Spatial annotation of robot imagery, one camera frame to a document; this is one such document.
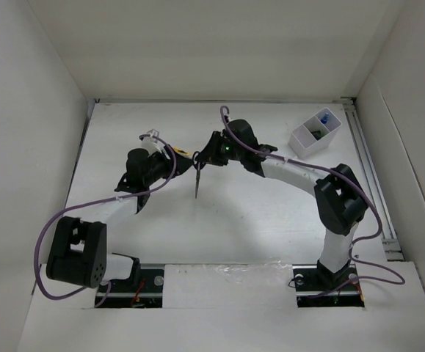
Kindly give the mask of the yellow black utility knife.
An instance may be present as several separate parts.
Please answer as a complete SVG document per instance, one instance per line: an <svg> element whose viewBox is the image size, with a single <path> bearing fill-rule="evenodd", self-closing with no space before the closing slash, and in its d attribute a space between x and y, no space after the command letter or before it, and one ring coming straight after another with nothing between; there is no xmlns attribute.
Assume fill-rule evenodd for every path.
<svg viewBox="0 0 425 352"><path fill-rule="evenodd" d="M178 148L176 148L176 147L174 147L173 149L174 149L174 151L175 151L176 153L178 153L178 154L180 154L180 155L183 155L183 156L187 156L187 157L189 157L189 156L191 156L191 155L192 155L190 152L187 152L187 151L184 151L184 150L178 149Z"/></svg>

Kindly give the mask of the black handled scissors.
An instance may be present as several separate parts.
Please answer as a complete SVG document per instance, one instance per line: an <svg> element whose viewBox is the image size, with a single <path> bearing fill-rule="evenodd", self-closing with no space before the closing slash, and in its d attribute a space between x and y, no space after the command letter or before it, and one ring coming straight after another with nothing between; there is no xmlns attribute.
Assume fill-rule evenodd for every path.
<svg viewBox="0 0 425 352"><path fill-rule="evenodd" d="M193 167L195 168L195 171L196 171L196 176L195 176L195 199L197 199L197 196L198 196L201 171L202 171L203 167L205 166L205 164L200 160L199 154L200 154L200 152L199 151L196 151L196 152L193 153L193 156L192 156Z"/></svg>

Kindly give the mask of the green highlighter marker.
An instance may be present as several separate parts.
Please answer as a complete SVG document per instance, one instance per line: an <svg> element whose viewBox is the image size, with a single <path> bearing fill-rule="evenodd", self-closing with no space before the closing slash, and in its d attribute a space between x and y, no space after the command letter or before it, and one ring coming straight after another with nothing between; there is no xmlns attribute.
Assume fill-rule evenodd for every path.
<svg viewBox="0 0 425 352"><path fill-rule="evenodd" d="M320 139L322 139L326 136L326 133L322 130L311 131L310 133L312 134L312 136L314 137L314 139L316 141L318 141L318 140L320 140Z"/></svg>

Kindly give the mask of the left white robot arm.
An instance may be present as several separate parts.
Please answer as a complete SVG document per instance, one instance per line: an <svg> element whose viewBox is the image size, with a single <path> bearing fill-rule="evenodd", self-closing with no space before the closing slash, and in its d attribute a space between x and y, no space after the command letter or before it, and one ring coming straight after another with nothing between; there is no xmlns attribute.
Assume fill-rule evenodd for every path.
<svg viewBox="0 0 425 352"><path fill-rule="evenodd" d="M136 289L141 280L139 260L108 253L108 230L144 208L150 197L150 187L155 182L182 175L192 165L191 155L177 150L131 150L126 172L115 189L130 197L97 205L85 219L62 217L54 233L46 276L87 288L115 280L124 290Z"/></svg>

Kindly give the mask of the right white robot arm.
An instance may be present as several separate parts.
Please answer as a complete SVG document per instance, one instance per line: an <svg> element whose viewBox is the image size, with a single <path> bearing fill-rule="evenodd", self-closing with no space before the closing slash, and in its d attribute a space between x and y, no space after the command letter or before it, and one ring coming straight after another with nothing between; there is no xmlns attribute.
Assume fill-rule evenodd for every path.
<svg viewBox="0 0 425 352"><path fill-rule="evenodd" d="M258 142L246 120L226 120L224 130L213 132L204 149L193 154L193 165L201 170L205 165L225 166L238 161L248 172L282 181L313 196L326 229L316 279L322 287L332 289L348 277L349 246L368 208L351 187L360 184L346 164L333 169L344 179L331 173L322 177L275 155L275 151L276 147Z"/></svg>

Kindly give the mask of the white three-compartment container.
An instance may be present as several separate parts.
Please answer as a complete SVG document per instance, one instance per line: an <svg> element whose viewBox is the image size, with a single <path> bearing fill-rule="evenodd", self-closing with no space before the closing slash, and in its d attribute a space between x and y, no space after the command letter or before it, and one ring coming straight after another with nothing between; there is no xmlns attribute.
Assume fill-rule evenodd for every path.
<svg viewBox="0 0 425 352"><path fill-rule="evenodd" d="M288 146L298 158L305 159L328 148L341 126L338 117L323 108L291 132Z"/></svg>

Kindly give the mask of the aluminium side rail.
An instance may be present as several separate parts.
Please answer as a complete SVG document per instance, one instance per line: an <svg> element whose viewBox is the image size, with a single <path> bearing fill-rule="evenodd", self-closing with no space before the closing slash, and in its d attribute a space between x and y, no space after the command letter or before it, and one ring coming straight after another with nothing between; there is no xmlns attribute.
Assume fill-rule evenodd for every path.
<svg viewBox="0 0 425 352"><path fill-rule="evenodd" d="M393 228L391 216L389 214L385 198L380 187L376 170L366 143L365 136L363 135L362 126L358 119L355 101L353 99L342 99L340 101L344 108L347 124L351 131L358 157L360 159L361 167L363 170L364 178L367 183L367 195L371 197L377 212L382 222L382 234L380 235L382 246L385 251L385 256L388 261L402 262L404 255L400 247L396 231Z"/></svg>

